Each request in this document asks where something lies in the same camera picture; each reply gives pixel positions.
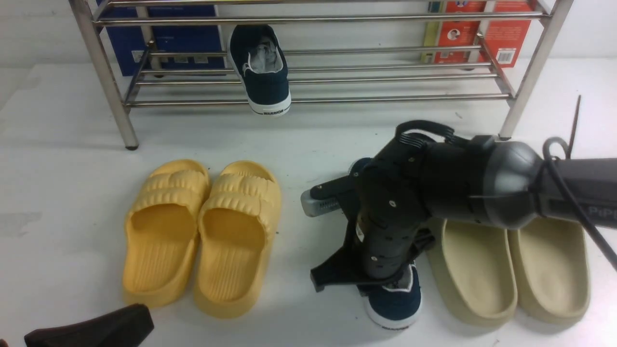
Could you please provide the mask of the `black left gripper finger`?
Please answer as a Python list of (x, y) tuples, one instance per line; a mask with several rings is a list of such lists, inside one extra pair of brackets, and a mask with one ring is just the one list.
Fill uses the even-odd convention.
[(72, 325), (36, 329), (24, 336), (27, 347), (138, 347), (154, 329), (146, 305), (129, 305)]

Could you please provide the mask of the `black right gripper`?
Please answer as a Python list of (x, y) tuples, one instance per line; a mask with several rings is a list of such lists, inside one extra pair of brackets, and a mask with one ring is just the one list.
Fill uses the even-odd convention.
[(436, 145), (423, 133), (404, 133), (352, 166), (340, 195), (349, 215), (346, 237), (339, 250), (311, 269), (315, 292), (392, 279), (436, 244), (428, 227), (419, 229), (436, 213)]

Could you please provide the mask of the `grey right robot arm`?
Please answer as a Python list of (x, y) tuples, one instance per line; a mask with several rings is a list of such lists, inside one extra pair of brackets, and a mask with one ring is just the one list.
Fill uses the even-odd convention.
[(418, 229), (433, 218), (519, 229), (534, 217), (577, 221), (612, 265), (616, 253), (597, 228), (616, 227), (616, 160), (562, 160), (519, 141), (491, 136), (436, 142), (402, 134), (343, 181), (357, 207), (350, 230), (364, 240), (346, 243), (344, 274), (353, 285), (386, 284), (426, 248)]

